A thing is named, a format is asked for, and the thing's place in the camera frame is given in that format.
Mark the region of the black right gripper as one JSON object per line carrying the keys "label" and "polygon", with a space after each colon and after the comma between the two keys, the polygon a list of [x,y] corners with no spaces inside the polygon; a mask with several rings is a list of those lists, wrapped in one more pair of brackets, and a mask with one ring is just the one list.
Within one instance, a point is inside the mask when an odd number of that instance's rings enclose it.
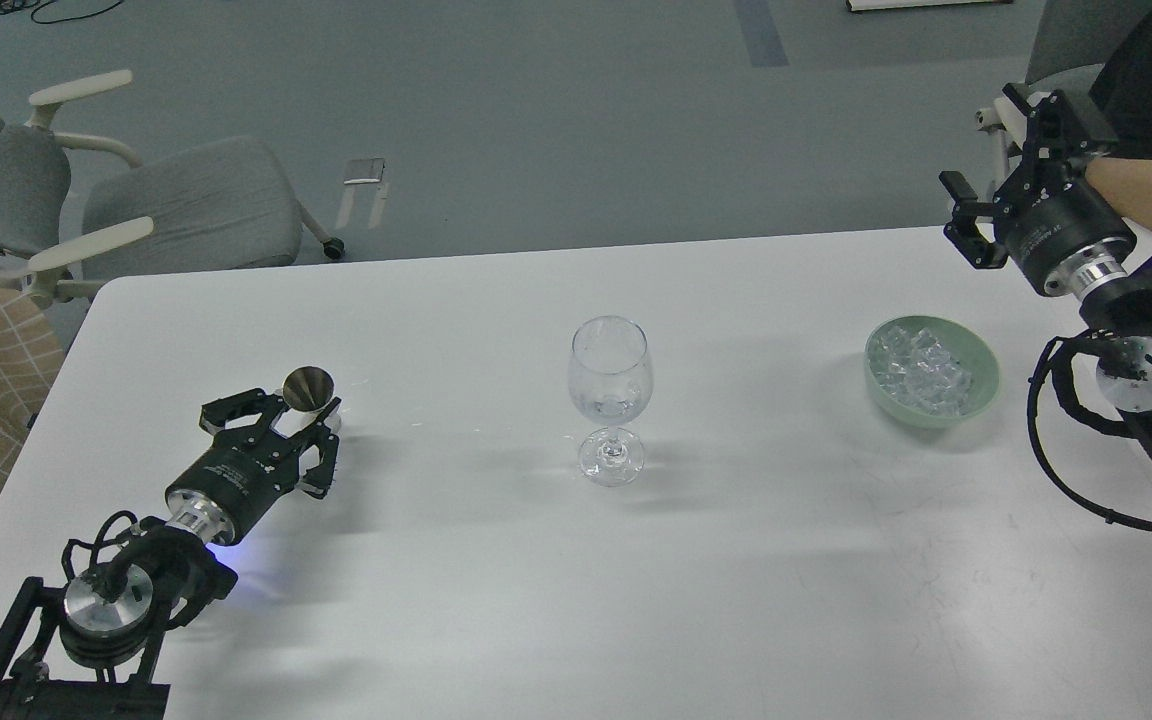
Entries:
{"label": "black right gripper", "polygon": [[[1020,164],[983,202],[963,173],[942,170],[952,200],[943,236],[973,270],[1016,265],[1044,297],[1089,293],[1128,278],[1124,262],[1137,247],[1134,232],[1082,179],[1096,158],[1111,154],[1119,137],[1091,97],[1082,92],[1002,90],[1011,114],[1005,129],[1020,147]],[[993,240],[980,232],[992,220]]]}

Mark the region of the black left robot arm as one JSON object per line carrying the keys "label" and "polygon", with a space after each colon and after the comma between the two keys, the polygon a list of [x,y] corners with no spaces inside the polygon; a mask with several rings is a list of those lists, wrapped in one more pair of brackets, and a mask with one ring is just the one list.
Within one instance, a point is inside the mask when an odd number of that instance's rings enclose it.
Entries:
{"label": "black left robot arm", "polygon": [[29,577],[0,626],[0,719],[161,719],[166,634],[236,588],[217,548],[237,546],[279,500],[328,495],[338,469],[333,389],[247,389],[200,407],[211,445],[179,473],[168,516],[115,511],[61,552],[65,584]]}

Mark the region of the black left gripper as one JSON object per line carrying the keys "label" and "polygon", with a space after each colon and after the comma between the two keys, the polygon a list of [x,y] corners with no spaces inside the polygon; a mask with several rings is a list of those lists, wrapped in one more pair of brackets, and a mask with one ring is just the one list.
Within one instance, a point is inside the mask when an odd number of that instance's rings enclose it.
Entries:
{"label": "black left gripper", "polygon": [[[212,444],[165,488],[169,520],[205,544],[237,546],[271,507],[294,488],[324,500],[338,471],[340,397],[314,414],[296,435],[279,432],[289,410],[260,388],[218,397],[200,407],[200,429]],[[303,468],[303,456],[314,465]]]}

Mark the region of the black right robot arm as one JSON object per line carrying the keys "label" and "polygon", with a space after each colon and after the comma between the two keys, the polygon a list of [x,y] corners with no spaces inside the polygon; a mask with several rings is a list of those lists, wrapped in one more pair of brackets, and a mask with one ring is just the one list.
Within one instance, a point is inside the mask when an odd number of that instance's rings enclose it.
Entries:
{"label": "black right robot arm", "polygon": [[1092,159],[1117,138],[1085,94],[1005,86],[998,109],[983,109],[983,131],[996,136],[1005,179],[980,199],[963,174],[945,170],[952,197],[943,233],[975,270],[1007,263],[1038,295],[1079,301],[1085,329],[1043,348],[1026,396],[1036,460],[1066,497],[1107,523],[1152,532],[1152,521],[1089,501],[1062,480],[1043,450],[1039,397],[1052,386],[1071,419],[1102,435],[1134,439],[1152,462],[1152,258],[1128,272],[1137,245],[1126,220],[1085,179]]}

